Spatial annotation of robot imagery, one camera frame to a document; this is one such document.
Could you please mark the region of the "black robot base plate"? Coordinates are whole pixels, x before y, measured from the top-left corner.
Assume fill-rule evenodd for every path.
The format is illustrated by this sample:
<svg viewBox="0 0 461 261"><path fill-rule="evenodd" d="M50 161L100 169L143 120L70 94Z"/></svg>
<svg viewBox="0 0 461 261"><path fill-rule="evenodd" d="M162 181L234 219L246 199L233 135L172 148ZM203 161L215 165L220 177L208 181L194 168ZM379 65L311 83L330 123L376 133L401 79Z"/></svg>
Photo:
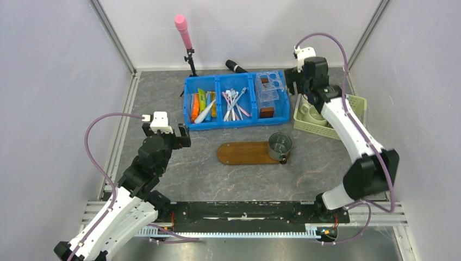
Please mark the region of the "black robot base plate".
<svg viewBox="0 0 461 261"><path fill-rule="evenodd" d="M312 201L177 201L160 207L155 222L174 232L303 232L306 224L349 223L347 211L325 210Z"/></svg>

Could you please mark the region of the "white toothpaste tube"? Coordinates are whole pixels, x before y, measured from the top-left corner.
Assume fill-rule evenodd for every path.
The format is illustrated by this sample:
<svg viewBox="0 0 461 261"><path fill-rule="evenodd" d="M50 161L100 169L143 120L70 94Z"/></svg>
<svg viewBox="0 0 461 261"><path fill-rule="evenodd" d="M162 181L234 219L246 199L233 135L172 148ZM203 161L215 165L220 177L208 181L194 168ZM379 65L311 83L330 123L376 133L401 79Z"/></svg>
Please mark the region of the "white toothpaste tube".
<svg viewBox="0 0 461 261"><path fill-rule="evenodd" d="M214 105L216 100L212 100L209 105L195 118L194 123L198 124L204 121L207 115L211 112L211 108Z"/></svg>

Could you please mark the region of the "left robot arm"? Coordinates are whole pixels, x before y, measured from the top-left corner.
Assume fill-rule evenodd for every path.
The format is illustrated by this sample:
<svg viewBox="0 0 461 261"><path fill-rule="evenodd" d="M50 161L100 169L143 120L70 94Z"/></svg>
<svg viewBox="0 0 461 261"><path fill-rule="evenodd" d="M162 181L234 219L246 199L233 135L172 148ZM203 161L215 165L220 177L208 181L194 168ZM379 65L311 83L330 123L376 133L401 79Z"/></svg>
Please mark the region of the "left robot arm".
<svg viewBox="0 0 461 261"><path fill-rule="evenodd" d="M71 241L54 248L60 260L112 260L122 246L149 223L170 217L170 201L154 187L166 172L173 150L190 147L189 128L144 123L146 138L131 165L95 218Z"/></svg>

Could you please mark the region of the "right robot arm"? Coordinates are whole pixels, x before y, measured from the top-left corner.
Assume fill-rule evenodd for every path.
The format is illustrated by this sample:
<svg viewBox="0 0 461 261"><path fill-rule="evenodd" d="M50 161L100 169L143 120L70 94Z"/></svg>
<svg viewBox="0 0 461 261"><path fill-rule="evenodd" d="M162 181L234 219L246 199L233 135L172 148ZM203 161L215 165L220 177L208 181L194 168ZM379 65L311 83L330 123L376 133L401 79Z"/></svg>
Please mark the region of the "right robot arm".
<svg viewBox="0 0 461 261"><path fill-rule="evenodd" d="M314 207L315 217L327 222L335 216L336 209L367 196L392 192L400 158L366 130L341 87L330 84L326 58L297 58L297 66L284 71L289 91L306 95L308 103L336 131L352 161L340 185L321 194Z"/></svg>

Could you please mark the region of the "clear acrylic toothbrush holder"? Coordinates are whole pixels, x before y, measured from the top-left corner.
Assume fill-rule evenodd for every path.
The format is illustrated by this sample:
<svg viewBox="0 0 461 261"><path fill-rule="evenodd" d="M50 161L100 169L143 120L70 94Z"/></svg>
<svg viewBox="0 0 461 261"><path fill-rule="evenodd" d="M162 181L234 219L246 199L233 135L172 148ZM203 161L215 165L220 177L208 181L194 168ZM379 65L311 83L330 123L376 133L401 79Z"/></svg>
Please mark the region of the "clear acrylic toothbrush holder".
<svg viewBox="0 0 461 261"><path fill-rule="evenodd" d="M283 83L278 71L257 72L255 77L255 92L258 100L272 102L279 99L279 90Z"/></svg>

